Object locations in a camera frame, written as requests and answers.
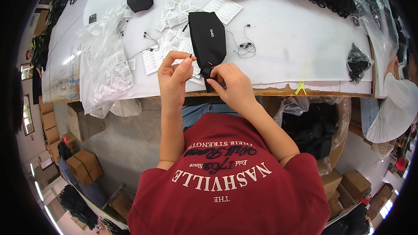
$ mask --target fingernail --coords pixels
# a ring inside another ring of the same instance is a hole
[[[191,65],[191,62],[192,62],[192,59],[191,58],[189,58],[189,57],[187,57],[186,59],[184,59],[181,63],[183,64],[183,65],[187,65],[187,66],[189,66],[189,65]]]

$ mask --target jeans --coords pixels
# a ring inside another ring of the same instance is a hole
[[[360,98],[360,109],[362,117],[362,132],[366,138],[367,131],[370,126],[372,126],[374,119],[379,113],[379,102],[374,98]]]
[[[262,97],[256,96],[255,99],[263,104]],[[201,104],[197,106],[183,106],[181,115],[183,117],[183,128],[189,128],[194,125],[205,113],[223,113],[242,117],[239,113],[232,110],[227,104]]]

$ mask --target red t-shirt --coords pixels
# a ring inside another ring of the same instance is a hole
[[[244,118],[206,113],[184,133],[169,170],[142,173],[133,235],[320,234],[329,206],[315,158],[283,168]]]

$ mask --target yellow zip tie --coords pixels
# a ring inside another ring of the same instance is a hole
[[[304,85],[304,84],[305,84],[305,81],[301,81],[301,82],[299,82],[299,88],[296,90],[295,95],[297,95],[301,89],[303,90],[303,92],[304,92],[304,93],[305,93],[305,95],[306,95],[305,88],[303,87],[303,85]]]

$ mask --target person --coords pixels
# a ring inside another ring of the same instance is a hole
[[[34,50],[31,48],[28,51],[26,51],[26,60],[29,60],[33,57],[34,55]],[[36,70],[39,73],[39,77],[42,79],[42,71],[40,70],[39,67],[36,67]]]
[[[234,64],[210,75],[226,90],[207,79],[228,110],[182,107],[195,60],[171,51],[158,70],[160,162],[140,176],[131,234],[320,234],[330,210],[315,158],[299,153]]]
[[[399,80],[398,57],[389,63],[384,78],[386,100],[380,105],[377,99],[360,98],[362,131],[374,144],[385,143],[401,136],[416,122],[418,113],[417,60],[411,54],[408,76]]]

